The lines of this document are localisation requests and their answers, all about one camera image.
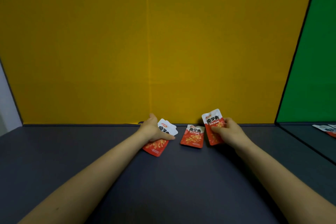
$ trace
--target white packet top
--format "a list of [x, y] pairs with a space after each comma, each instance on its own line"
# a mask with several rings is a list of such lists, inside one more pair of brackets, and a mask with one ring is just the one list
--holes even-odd
[[176, 130], [176, 126], [171, 124], [169, 121], [165, 120], [165, 119], [161, 119], [158, 123], [157, 123], [158, 128], [167, 134], [173, 135], [175, 136], [178, 132]]
[[336, 127], [334, 127], [335, 125], [313, 125], [313, 127], [318, 128], [324, 132], [336, 132]]
[[187, 130], [190, 132], [204, 133], [205, 127], [188, 125]]
[[202, 120], [204, 124], [210, 124], [213, 121], [220, 120], [223, 118], [219, 109], [215, 109], [209, 113], [202, 114]]

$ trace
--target person's left arm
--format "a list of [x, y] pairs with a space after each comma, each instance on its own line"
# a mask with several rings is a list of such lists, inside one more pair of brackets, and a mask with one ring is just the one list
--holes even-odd
[[157, 123], [156, 116], [150, 114], [136, 133], [51, 193], [19, 224], [84, 223], [141, 147], [149, 141], [175, 138], [160, 131]]

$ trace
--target stack of snack packets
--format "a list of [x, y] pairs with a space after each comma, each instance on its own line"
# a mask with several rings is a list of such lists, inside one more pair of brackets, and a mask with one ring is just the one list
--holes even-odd
[[205, 124], [205, 129], [209, 138], [210, 145], [216, 145], [223, 143], [221, 136], [217, 133], [212, 132], [211, 127], [226, 127], [226, 123], [219, 109], [215, 109], [209, 113], [204, 113], [202, 115], [203, 122]]
[[318, 128], [328, 135], [336, 138], [336, 125], [313, 125], [313, 127]]
[[180, 144], [188, 145], [196, 148], [203, 147], [204, 127], [188, 125], [184, 132]]
[[[176, 130], [176, 126], [171, 124], [169, 121], [161, 119], [157, 123], [158, 128], [167, 134], [175, 136], [178, 132]], [[144, 147], [143, 150], [148, 152], [149, 154], [154, 155], [155, 157], [159, 157], [163, 150], [166, 148], [168, 144], [167, 140], [159, 139], [155, 142], [149, 142]]]

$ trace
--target yellow panel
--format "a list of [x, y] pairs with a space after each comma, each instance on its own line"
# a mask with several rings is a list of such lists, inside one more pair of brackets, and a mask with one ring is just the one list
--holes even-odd
[[26, 124], [273, 123], [308, 0], [1, 0]]
[[149, 0], [152, 109], [273, 123], [308, 0]]
[[24, 123], [148, 116], [145, 0], [1, 0], [0, 10], [1, 58]]

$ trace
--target person's right arm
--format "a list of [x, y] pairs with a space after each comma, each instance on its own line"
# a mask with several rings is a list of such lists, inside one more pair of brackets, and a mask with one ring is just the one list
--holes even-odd
[[212, 127], [232, 146], [271, 195], [290, 224], [336, 223], [336, 207], [255, 145], [231, 118], [226, 128]]

